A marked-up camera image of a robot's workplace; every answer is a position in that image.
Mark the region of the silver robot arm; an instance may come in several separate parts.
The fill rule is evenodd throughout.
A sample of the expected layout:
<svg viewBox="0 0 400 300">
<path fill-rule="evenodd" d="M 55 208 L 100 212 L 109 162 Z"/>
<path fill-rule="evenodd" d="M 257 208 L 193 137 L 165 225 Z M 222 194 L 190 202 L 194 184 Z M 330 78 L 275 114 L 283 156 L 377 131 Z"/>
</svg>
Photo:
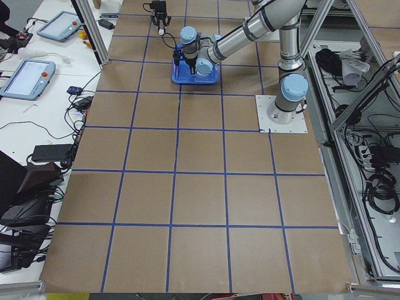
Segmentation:
<svg viewBox="0 0 400 300">
<path fill-rule="evenodd" d="M 308 82 L 301 68 L 304 59 L 299 48 L 301 11 L 304 1 L 253 1 L 254 14 L 237 28 L 220 38 L 197 32 L 192 26 L 180 31 L 181 45 L 174 48 L 176 67 L 184 62 L 191 76 L 208 76 L 214 67 L 266 33 L 279 33 L 279 92 L 268 109 L 269 119 L 286 125 L 300 113 L 298 105 L 305 101 Z"/>
</svg>

